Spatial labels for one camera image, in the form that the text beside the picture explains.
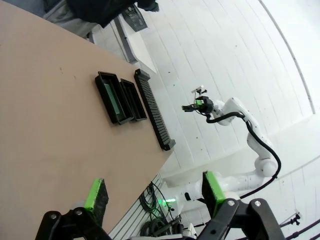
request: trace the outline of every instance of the black plastic bin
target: black plastic bin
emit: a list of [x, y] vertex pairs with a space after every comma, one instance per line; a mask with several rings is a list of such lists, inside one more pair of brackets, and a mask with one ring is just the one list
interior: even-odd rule
[[99, 90], [111, 122], [124, 124], [134, 118], [125, 93], [117, 76], [113, 73], [98, 72], [95, 84]]
[[134, 119], [136, 121], [146, 120], [147, 115], [142, 106], [135, 84], [125, 79], [121, 79], [120, 84], [131, 107]]

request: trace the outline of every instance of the wooden tabletop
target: wooden tabletop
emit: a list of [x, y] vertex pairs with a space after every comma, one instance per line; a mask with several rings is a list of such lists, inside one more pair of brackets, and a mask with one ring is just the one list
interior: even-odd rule
[[34, 239], [44, 213], [85, 200], [94, 178], [109, 232], [168, 158], [149, 120], [111, 123], [98, 71], [134, 81], [134, 66], [0, 1], [0, 239]]

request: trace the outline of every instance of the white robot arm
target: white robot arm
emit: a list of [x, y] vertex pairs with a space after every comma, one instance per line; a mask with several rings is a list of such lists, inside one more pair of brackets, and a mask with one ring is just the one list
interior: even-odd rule
[[[211, 101], [208, 97], [202, 96], [203, 86], [198, 87], [192, 93], [198, 93], [199, 97], [194, 100], [194, 104], [189, 106], [182, 106], [185, 112], [198, 111], [207, 117], [207, 122], [216, 122], [210, 120], [211, 116], [214, 119], [219, 119], [227, 114], [240, 113], [243, 120], [249, 123], [252, 131], [263, 143], [272, 148], [271, 142], [261, 132], [260, 126], [253, 115], [244, 107], [239, 99], [232, 97], [225, 103], [220, 100]], [[235, 116], [217, 121], [222, 126], [228, 126], [234, 120]], [[263, 147], [252, 134], [247, 136], [247, 144], [249, 147], [258, 154], [254, 162], [255, 170], [235, 174], [227, 177], [222, 177], [216, 174], [221, 189], [224, 192], [239, 192], [245, 190], [256, 189], [261, 186], [265, 178], [273, 177], [277, 173], [277, 162], [273, 155], [265, 147]], [[171, 207], [176, 209], [175, 216], [178, 216], [185, 203], [195, 201], [202, 198], [201, 193], [202, 179], [195, 183], [185, 184], [183, 186], [167, 188], [163, 190], [166, 199], [170, 199]]]

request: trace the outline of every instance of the bolt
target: bolt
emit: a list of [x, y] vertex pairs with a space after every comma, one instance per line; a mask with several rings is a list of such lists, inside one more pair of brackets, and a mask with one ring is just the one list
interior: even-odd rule
[[260, 207], [261, 202], [260, 202], [260, 201], [255, 201], [254, 204], [255, 204], [257, 207]]
[[229, 200], [229, 201], [228, 201], [228, 204], [229, 204], [230, 206], [233, 206], [233, 205], [235, 205], [235, 202], [232, 201], [232, 200]]
[[75, 214], [77, 214], [78, 216], [80, 216], [82, 214], [82, 211], [81, 210], [77, 210], [75, 211]]

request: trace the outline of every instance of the slotted black rack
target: slotted black rack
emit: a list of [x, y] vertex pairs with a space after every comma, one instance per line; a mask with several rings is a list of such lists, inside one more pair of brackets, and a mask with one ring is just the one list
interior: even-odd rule
[[172, 149], [176, 144], [176, 141], [174, 139], [171, 139], [169, 136], [167, 127], [158, 108], [154, 94], [152, 93], [152, 90], [148, 83], [148, 80], [150, 79], [149, 74], [141, 69], [137, 69], [134, 73], [134, 79], [139, 89], [146, 112], [148, 113], [160, 147], [166, 151]]

